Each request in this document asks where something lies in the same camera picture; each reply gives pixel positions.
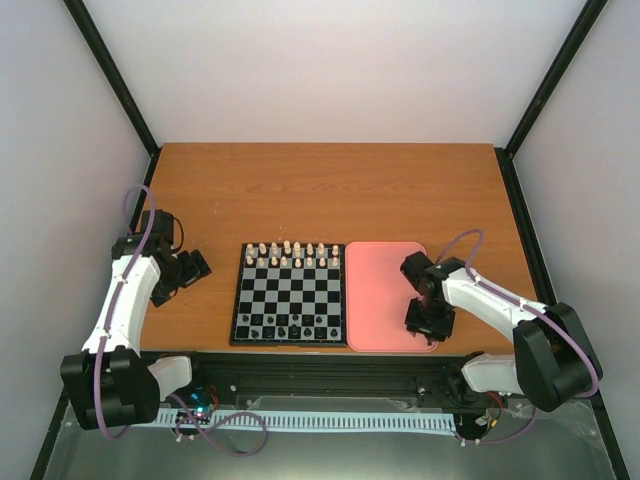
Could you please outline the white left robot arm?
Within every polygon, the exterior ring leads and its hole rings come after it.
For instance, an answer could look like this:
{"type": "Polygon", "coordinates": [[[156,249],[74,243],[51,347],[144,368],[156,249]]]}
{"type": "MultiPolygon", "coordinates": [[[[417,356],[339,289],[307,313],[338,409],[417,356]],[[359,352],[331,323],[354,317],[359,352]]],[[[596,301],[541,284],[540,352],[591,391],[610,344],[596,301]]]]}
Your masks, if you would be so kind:
{"type": "Polygon", "coordinates": [[[201,400],[208,378],[191,355],[171,354],[146,364],[141,333],[147,309],[166,304],[211,272],[203,255],[174,241],[181,223],[163,210],[143,212],[140,229],[111,249],[111,280],[99,318],[80,353],[63,358],[60,375],[80,427],[109,433],[113,427],[152,422],[160,404],[176,393],[201,400]]]}

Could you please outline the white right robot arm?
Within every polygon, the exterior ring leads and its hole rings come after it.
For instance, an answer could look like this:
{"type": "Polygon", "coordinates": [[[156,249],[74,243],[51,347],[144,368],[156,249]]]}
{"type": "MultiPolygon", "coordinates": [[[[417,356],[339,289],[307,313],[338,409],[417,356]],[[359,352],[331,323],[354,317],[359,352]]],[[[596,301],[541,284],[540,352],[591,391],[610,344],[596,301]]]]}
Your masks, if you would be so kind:
{"type": "Polygon", "coordinates": [[[510,355],[480,353],[463,364],[468,389],[521,395],[545,412],[598,390],[602,367],[568,304],[517,296],[455,257],[434,263],[415,252],[400,271],[417,293],[405,317],[407,331],[443,342],[453,333],[457,311],[464,310],[511,342],[510,355]]]}

